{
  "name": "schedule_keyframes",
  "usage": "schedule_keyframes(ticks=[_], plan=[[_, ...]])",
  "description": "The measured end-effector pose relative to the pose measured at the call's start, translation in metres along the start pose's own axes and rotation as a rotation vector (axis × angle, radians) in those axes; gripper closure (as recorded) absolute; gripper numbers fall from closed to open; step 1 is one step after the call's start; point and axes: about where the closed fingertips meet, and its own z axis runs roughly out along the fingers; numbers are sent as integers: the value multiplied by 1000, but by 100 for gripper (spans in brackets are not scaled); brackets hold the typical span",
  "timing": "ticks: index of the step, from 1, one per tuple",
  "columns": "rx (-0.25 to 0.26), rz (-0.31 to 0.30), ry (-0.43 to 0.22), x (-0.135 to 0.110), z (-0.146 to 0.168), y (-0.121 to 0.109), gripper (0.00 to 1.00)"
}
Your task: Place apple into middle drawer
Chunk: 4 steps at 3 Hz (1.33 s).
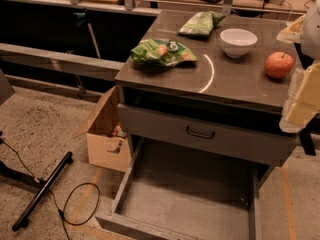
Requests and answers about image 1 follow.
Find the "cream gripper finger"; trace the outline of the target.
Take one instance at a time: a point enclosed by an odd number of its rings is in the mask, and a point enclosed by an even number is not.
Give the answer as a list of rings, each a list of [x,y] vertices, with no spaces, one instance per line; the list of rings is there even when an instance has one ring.
[[[279,127],[297,133],[320,111],[320,63],[306,70],[297,68],[291,77],[288,99],[284,103]]]
[[[289,23],[278,33],[276,39],[284,43],[300,43],[304,19],[305,16],[302,15],[294,22]]]

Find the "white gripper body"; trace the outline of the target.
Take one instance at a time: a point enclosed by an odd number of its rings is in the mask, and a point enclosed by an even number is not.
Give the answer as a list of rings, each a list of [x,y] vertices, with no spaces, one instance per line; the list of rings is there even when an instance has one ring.
[[[317,4],[310,7],[304,17],[300,43],[303,54],[320,58],[320,11]]]

